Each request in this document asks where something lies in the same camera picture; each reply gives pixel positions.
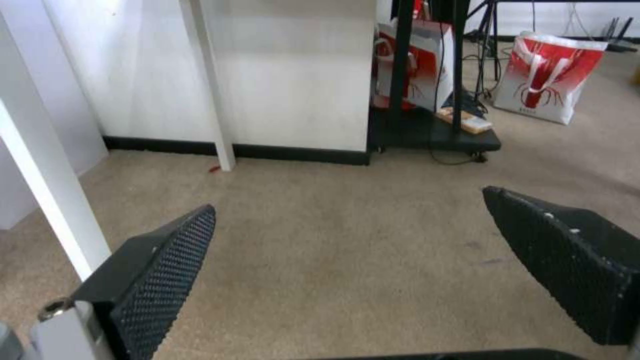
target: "white wall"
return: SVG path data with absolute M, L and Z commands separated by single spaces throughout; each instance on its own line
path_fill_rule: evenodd
M 481 0 L 471 0 L 473 9 Z M 602 29 L 613 17 L 620 17 L 618 31 L 627 17 L 634 17 L 626 37 L 640 37 L 640 4 L 639 3 L 577 3 L 576 10 L 582 24 L 593 37 L 601 36 Z M 574 17 L 570 22 L 571 3 L 536 3 L 536 31 L 551 35 L 584 37 Z M 517 35 L 523 30 L 532 28 L 531 3 L 500 3 L 498 5 L 498 34 Z M 466 31 L 476 29 L 482 12 L 474 15 L 467 22 Z
M 107 155 L 95 116 L 79 87 L 40 0 L 0 0 L 0 13 L 77 174 Z M 36 202 L 0 142 L 0 229 L 11 228 Z
M 178 0 L 44 0 L 112 136 L 212 141 Z M 202 1 L 234 143 L 364 151 L 372 0 Z

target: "floor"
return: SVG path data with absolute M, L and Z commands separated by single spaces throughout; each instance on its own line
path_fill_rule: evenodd
M 207 156 L 113 151 L 82 185 L 112 249 L 216 206 L 214 242 L 156 359 L 525 347 L 623 359 L 527 273 L 481 188 L 590 208 L 640 235 L 640 89 L 628 84 L 639 59 L 608 54 L 570 126 L 490 107 L 503 148 L 485 164 L 391 149 L 368 167 L 239 159 L 210 174 Z M 77 285 L 41 212 L 0 232 L 0 318 L 22 339 L 44 302 Z

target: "red and white shopping bag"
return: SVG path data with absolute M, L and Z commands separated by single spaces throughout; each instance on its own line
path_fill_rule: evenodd
M 380 38 L 376 41 L 376 61 L 378 82 L 376 92 L 388 97 L 391 88 L 394 53 L 396 49 L 396 28 L 389 24 L 378 24 Z M 404 77 L 404 99 L 414 105 L 434 111 L 439 109 L 453 91 L 453 36 L 451 26 L 437 22 L 416 20 L 410 38 L 407 70 Z M 436 79 L 440 72 L 440 60 L 444 51 L 444 62 L 440 73 L 440 83 Z
M 516 37 L 494 106 L 569 124 L 606 42 L 523 32 Z

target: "white table leg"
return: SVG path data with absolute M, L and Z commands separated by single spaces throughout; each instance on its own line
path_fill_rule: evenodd
M 207 34 L 207 26 L 202 15 L 202 5 L 200 0 L 179 0 L 182 9 L 182 18 L 187 29 L 189 42 L 193 50 L 196 67 L 200 78 L 205 82 L 205 89 L 211 93 L 211 106 L 213 109 L 212 123 L 216 133 L 216 151 L 220 167 L 224 171 L 231 171 L 236 165 L 236 156 L 222 121 L 222 100 L 218 87 L 218 75 L 216 73 L 215 58 L 213 56 L 211 43 Z
M 85 280 L 111 252 L 1 14 L 0 64 L 0 136 Z

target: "black rack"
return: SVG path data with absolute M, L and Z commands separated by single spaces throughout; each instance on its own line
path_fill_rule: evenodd
M 451 0 L 453 30 L 455 34 L 454 86 L 452 103 L 453 124 L 436 119 L 424 109 L 402 110 L 404 73 L 412 32 L 413 0 L 397 2 L 397 33 L 394 66 L 388 110 L 371 110 L 369 117 L 369 143 L 383 151 L 386 147 L 410 147 L 482 154 L 496 151 L 500 140 L 491 129 L 478 135 L 461 130 L 461 111 L 470 95 L 462 87 L 462 40 L 467 19 L 468 0 Z

